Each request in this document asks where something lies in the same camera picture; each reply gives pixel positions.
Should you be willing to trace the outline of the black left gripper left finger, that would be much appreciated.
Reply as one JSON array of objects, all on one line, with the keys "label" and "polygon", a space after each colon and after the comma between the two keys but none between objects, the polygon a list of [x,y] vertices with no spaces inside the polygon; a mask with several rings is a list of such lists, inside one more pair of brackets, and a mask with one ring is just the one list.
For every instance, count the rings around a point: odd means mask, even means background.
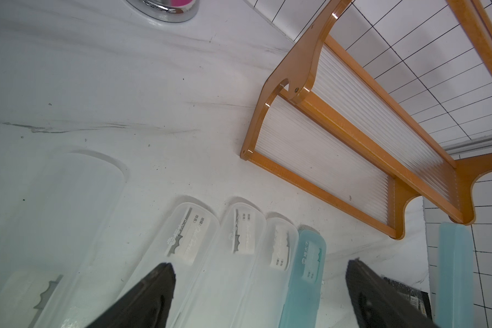
[{"label": "black left gripper left finger", "polygon": [[174,298],[175,285],[173,265],[163,262],[88,327],[164,328]]}]

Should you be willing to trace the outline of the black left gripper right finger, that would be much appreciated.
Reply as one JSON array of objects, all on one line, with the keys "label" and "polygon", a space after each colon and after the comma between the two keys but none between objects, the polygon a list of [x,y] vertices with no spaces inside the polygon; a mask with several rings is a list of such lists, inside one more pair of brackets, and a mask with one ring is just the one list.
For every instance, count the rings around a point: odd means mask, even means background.
[{"label": "black left gripper right finger", "polygon": [[436,326],[361,260],[348,262],[345,280],[359,327]]}]

